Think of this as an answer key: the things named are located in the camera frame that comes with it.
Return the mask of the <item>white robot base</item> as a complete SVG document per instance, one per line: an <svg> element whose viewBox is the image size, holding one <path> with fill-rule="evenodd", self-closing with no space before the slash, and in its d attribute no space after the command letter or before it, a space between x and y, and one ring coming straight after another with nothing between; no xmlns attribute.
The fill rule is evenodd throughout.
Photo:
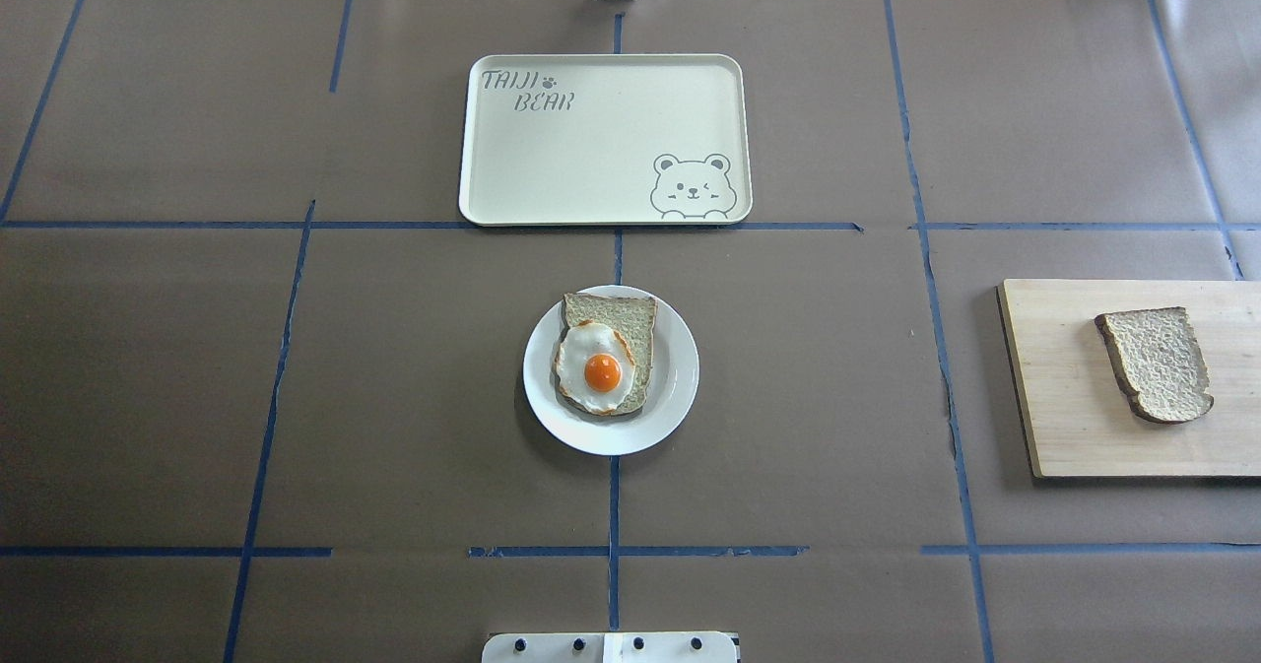
<svg viewBox="0 0 1261 663"><path fill-rule="evenodd" d="M485 642L482 662L740 662L736 634L683 631L514 631Z"/></svg>

